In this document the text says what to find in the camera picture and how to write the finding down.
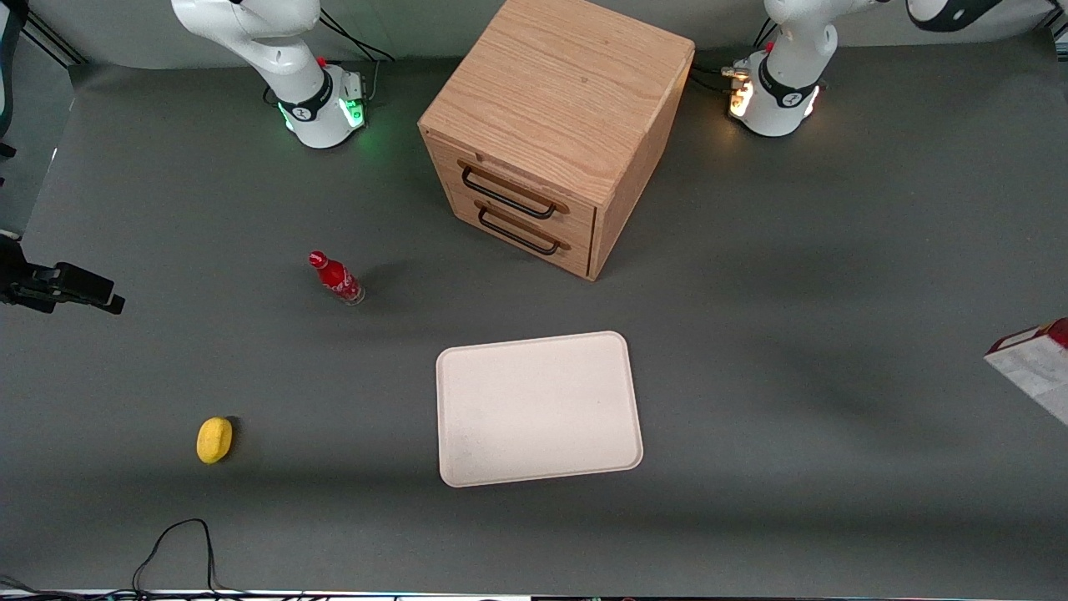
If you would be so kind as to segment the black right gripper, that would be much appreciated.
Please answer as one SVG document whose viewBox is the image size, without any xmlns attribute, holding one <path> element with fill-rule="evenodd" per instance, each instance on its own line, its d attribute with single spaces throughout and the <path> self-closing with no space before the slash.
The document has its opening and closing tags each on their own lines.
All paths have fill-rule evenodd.
<svg viewBox="0 0 1068 601">
<path fill-rule="evenodd" d="M 22 244 L 1 236 L 1 301 L 11 306 L 29 306 L 23 284 L 32 279 L 46 300 L 56 303 L 83 303 L 110 315 L 122 315 L 125 298 L 114 294 L 114 282 L 76 264 L 58 262 L 34 271 L 23 259 Z"/>
</svg>

